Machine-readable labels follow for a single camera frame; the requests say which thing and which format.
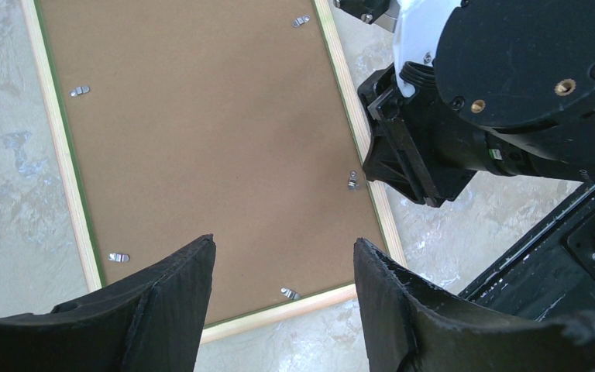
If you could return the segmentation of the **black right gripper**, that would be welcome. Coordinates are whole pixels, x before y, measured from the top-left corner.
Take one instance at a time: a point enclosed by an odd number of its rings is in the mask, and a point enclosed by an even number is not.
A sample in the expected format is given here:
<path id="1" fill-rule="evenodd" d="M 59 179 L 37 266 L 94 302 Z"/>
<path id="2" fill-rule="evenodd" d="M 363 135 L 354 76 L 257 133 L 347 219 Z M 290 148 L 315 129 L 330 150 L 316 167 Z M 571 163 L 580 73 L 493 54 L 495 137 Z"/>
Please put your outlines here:
<path id="1" fill-rule="evenodd" d="M 362 169 L 411 202 L 439 208 L 453 202 L 474 171 L 448 167 L 435 149 L 435 126 L 450 112 L 437 91 L 433 67 L 405 64 L 374 71 L 357 89 L 370 128 Z"/>

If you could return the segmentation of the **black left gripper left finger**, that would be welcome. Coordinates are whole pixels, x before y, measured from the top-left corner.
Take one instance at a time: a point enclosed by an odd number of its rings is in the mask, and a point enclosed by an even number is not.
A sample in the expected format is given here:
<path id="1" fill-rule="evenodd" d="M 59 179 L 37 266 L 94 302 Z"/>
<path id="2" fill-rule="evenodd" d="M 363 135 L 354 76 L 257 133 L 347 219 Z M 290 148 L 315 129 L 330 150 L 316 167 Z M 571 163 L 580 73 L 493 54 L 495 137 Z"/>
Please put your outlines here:
<path id="1" fill-rule="evenodd" d="M 215 255 L 203 235 L 47 314 L 0 318 L 0 371 L 192 371 Z"/>

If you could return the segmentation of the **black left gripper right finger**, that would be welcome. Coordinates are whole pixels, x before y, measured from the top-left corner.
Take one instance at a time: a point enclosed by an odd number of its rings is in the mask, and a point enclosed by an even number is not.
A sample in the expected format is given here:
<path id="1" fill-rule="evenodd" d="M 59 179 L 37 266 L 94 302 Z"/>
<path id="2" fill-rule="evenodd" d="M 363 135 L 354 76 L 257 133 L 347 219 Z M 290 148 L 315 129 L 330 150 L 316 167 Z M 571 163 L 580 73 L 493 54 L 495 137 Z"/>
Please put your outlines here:
<path id="1" fill-rule="evenodd" d="M 364 238 L 355 241 L 353 266 L 372 371 L 595 371 L 595 312 L 544 322 L 497 312 Z"/>

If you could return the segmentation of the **green wooden picture frame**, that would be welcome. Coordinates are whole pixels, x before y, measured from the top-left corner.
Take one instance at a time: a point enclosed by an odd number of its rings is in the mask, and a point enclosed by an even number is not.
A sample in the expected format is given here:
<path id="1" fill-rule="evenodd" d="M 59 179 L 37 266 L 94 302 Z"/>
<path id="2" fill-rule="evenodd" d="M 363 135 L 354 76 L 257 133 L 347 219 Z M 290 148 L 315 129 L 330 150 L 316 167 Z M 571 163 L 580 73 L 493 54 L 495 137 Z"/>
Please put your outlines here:
<path id="1" fill-rule="evenodd" d="M 209 343 L 355 298 L 359 237 L 405 263 L 386 188 L 363 178 L 370 133 L 329 2 L 22 11 L 90 291 L 210 234 Z"/>

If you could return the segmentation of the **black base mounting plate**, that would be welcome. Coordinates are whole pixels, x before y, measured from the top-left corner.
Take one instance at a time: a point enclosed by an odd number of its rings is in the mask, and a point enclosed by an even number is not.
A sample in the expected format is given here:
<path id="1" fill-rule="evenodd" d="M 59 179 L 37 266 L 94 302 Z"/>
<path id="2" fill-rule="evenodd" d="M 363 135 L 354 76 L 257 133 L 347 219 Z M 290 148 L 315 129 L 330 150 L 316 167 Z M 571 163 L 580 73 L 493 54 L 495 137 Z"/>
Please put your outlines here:
<path id="1" fill-rule="evenodd" d="M 542 321 L 595 312 L 595 184 L 582 184 L 459 293 Z"/>

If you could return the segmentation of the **metal frame clip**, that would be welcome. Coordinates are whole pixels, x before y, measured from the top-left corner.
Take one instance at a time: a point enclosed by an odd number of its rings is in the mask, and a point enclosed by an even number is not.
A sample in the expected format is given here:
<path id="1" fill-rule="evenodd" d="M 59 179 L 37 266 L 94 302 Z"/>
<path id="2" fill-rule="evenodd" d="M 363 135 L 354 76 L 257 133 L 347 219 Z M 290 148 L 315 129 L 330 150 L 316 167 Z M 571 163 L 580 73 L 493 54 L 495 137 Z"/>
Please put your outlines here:
<path id="1" fill-rule="evenodd" d="M 87 85 L 78 86 L 70 90 L 69 95 L 71 97 L 77 97 L 80 95 L 85 95 L 90 91 L 90 87 Z"/>
<path id="2" fill-rule="evenodd" d="M 303 26 L 304 24 L 306 24 L 307 22 L 309 22 L 311 19 L 311 17 L 309 15 L 302 15 L 302 16 L 298 16 L 294 19 L 294 21 L 292 22 L 292 26 L 294 28 L 298 28 L 300 26 Z"/>
<path id="3" fill-rule="evenodd" d="M 126 263 L 130 260 L 130 256 L 126 253 L 109 253 L 107 259 L 111 262 Z"/>
<path id="4" fill-rule="evenodd" d="M 281 288 L 280 293 L 289 300 L 298 300 L 301 298 L 301 295 L 298 294 L 296 291 L 293 291 L 290 288 Z"/>
<path id="5" fill-rule="evenodd" d="M 349 173 L 347 188 L 349 191 L 355 191 L 358 188 L 357 173 L 354 170 L 351 170 Z"/>

